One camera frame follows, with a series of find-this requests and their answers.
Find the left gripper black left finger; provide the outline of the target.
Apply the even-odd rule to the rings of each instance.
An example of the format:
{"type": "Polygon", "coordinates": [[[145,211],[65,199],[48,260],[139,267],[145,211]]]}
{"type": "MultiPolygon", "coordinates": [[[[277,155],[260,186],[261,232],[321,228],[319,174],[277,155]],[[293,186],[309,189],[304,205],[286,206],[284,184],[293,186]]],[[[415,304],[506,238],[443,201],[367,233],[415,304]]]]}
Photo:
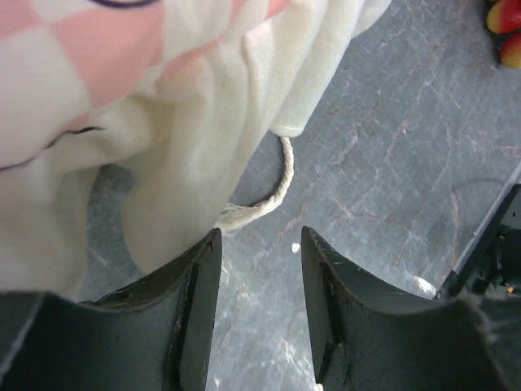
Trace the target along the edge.
{"type": "Polygon", "coordinates": [[[221,272],[221,232],[97,301],[1,295],[4,390],[202,390],[221,272]]]}

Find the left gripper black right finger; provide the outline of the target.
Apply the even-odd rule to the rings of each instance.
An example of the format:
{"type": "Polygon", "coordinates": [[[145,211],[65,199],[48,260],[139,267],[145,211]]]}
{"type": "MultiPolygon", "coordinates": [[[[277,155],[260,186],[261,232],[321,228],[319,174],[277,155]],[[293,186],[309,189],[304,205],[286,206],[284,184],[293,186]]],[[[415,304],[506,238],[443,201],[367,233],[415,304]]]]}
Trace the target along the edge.
{"type": "Polygon", "coordinates": [[[517,390],[520,301],[399,289],[301,231],[314,377],[325,390],[517,390]]]}

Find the pink checkered duck mattress cover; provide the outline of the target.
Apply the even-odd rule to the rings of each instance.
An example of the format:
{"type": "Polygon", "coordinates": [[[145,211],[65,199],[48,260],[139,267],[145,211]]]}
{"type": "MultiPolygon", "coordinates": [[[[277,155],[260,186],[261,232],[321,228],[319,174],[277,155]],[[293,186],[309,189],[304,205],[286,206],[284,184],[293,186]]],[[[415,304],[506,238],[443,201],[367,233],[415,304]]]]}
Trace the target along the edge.
{"type": "Polygon", "coordinates": [[[227,211],[268,132],[300,135],[386,1],[4,1],[1,288],[77,294],[103,165],[134,176],[125,242],[151,273],[227,211]]]}

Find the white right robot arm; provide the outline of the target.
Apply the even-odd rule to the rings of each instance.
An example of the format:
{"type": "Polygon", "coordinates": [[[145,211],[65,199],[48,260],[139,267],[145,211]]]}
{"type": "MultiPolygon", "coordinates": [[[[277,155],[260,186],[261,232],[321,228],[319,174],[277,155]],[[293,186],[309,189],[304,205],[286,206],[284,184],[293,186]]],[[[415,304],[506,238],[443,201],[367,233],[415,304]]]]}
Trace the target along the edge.
{"type": "Polygon", "coordinates": [[[436,298],[448,300],[464,293],[520,297],[520,168],[514,170],[436,298]]]}

